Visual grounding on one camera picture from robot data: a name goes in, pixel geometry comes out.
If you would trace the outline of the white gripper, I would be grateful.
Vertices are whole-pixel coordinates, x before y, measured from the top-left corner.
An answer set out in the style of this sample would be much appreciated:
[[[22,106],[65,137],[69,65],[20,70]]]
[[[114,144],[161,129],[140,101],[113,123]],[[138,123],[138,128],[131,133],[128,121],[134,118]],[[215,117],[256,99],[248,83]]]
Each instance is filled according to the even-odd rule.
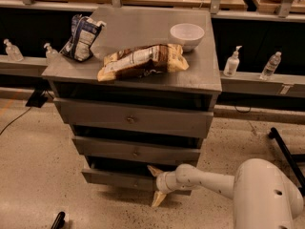
[[[158,207],[166,198],[166,194],[177,189],[176,175],[175,172],[163,172],[152,165],[148,165],[148,169],[156,177],[156,187],[158,190],[154,192],[152,207]]]

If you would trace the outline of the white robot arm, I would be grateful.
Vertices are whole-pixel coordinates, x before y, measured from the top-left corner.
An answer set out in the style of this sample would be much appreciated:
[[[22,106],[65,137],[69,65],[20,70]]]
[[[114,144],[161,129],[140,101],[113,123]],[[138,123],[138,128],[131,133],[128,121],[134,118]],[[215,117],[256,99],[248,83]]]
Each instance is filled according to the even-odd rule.
[[[233,176],[204,172],[190,164],[171,172],[152,165],[148,169],[156,178],[153,207],[171,192],[204,187],[234,202],[234,229],[295,229],[294,219],[303,211],[299,189],[264,159],[244,161]]]

